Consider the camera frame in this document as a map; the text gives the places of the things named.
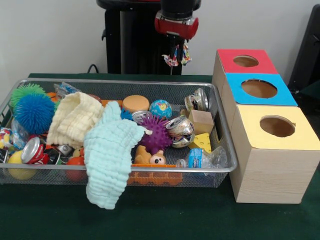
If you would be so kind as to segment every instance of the cheese wedge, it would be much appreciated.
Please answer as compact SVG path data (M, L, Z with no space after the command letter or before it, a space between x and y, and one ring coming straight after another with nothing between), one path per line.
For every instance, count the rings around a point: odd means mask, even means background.
M205 150L207 153L211 153L211 143L210 143L210 137L209 137L209 133L202 133L199 135L196 135L194 138L193 143L191 143L189 145L189 148L191 149L203 149Z

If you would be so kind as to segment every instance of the black cable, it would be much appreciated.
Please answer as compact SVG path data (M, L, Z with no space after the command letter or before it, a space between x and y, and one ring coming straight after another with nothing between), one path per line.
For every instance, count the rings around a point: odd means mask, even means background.
M92 67L94 67L95 72L98 74L98 73L99 73L99 70L98 70L98 68L97 68L97 66L96 66L95 64L91 64L90 67L89 67L89 69L88 69L88 71L87 71L86 73L89 74L90 71L91 71L91 69L92 69Z

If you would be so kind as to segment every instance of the shape sorter box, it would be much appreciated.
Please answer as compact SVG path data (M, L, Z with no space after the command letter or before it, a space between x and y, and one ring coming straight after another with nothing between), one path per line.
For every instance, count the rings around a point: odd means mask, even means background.
M216 51L212 84L220 93L226 74L278 74L265 50L218 49Z
M231 136L237 203L302 201L320 160L320 141L300 108L237 105Z
M231 130L236 105L297 106L278 74L227 73L221 101Z

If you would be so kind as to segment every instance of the green spiky ball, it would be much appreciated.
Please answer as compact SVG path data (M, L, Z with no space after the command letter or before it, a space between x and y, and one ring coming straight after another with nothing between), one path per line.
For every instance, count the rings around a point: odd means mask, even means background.
M17 103L20 101L21 98L23 98L26 95L29 94L46 94L44 89L40 87L38 84L31 84L20 86L19 88L15 89L12 92L11 98L10 98L10 105L15 109Z
M56 102L54 103L54 112L57 111L57 109L58 109L58 107L59 107L59 104L60 104L60 100L59 100L59 101L56 101Z

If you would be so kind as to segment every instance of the white wall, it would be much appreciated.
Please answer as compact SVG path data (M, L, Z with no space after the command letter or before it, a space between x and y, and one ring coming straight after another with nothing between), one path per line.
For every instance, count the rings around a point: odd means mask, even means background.
M266 49L288 81L317 0L202 0L192 62L183 74L211 75L217 48ZM96 0L0 1L0 101L29 73L106 72L104 10Z
M286 82L312 7L319 0L202 0L192 62L183 74L210 75L216 49L265 49Z
M1 0L0 101L29 73L106 72L104 12L95 0Z

